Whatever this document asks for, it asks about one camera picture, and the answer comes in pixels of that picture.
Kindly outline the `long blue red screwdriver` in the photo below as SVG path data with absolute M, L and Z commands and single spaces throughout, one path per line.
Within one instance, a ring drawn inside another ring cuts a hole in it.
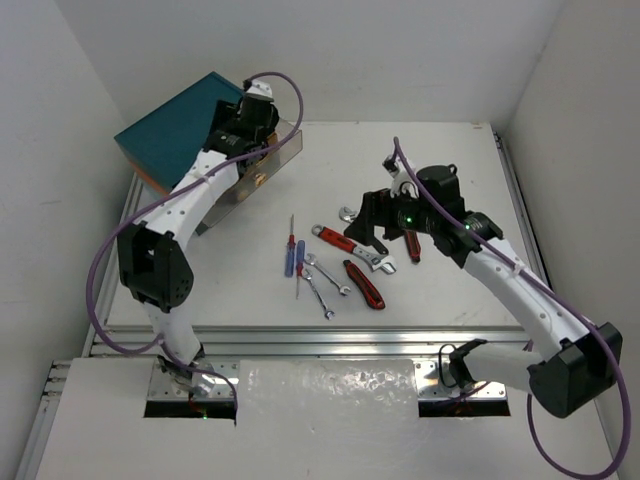
M 296 298 L 299 298 L 300 279 L 306 244 L 304 240 L 297 240 L 294 235 L 294 215 L 290 218 L 290 230 L 287 242 L 285 276 L 296 278 Z

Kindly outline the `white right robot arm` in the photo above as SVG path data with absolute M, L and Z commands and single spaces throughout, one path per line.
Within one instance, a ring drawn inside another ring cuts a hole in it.
M 419 171 L 387 158 L 391 187 L 364 193 L 345 235 L 370 245 L 381 227 L 387 240 L 404 232 L 429 235 L 435 247 L 483 284 L 527 332 L 534 351 L 474 339 L 449 354 L 443 379 L 467 390 L 497 381 L 533 395 L 544 409 L 565 418 L 616 382 L 622 336 L 611 324 L 586 327 L 566 307 L 537 288 L 502 230 L 485 214 L 466 208 L 455 165 Z

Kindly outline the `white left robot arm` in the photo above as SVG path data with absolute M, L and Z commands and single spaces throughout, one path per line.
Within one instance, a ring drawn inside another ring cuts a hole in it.
M 173 190 L 197 186 L 161 203 L 117 237 L 120 282 L 141 303 L 154 333 L 162 337 L 164 357 L 176 366 L 191 365 L 202 350 L 182 312 L 194 286 L 186 246 L 220 197 L 263 156 L 232 164 L 211 177 L 205 174 L 230 158 L 267 147 L 278 122 L 277 108 L 264 95 L 249 94 L 235 104 L 220 101 L 204 145 Z

